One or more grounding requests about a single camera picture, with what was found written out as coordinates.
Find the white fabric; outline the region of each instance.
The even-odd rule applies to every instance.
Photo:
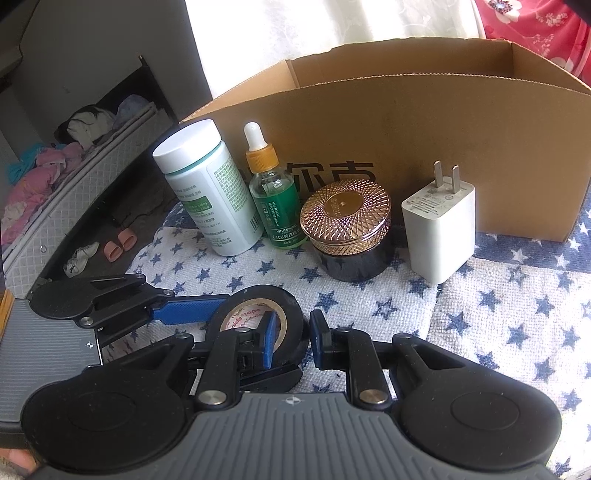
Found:
[[[345,43],[482,37],[473,0],[186,0],[213,97],[278,61]]]
[[[95,108],[97,113],[79,112],[68,123],[68,133],[84,150],[88,150],[95,140],[109,133],[115,122],[115,116],[111,112]]]

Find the cardboard box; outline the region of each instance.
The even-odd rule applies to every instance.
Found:
[[[248,172],[243,126],[261,125],[300,195],[361,176],[401,202],[460,165],[478,229],[564,241],[591,175],[591,89],[506,41],[408,38],[282,61],[183,122],[212,118]]]

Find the cosmetic jar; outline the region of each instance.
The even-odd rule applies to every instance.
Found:
[[[377,183],[341,180],[310,196],[300,223],[328,275],[361,282],[383,272],[394,257],[391,209],[390,196]]]

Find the gold patterned lid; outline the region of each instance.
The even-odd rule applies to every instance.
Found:
[[[378,244],[388,233],[392,203],[377,183],[336,181],[315,192],[301,210],[304,233],[319,250],[352,255]]]

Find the metal screw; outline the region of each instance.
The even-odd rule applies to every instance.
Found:
[[[219,390],[206,390],[201,392],[198,400],[205,405],[221,405],[227,399],[227,395]]]
[[[359,398],[365,403],[369,403],[371,405],[380,405],[388,399],[388,396],[381,390],[369,388],[367,390],[363,390],[359,394]]]

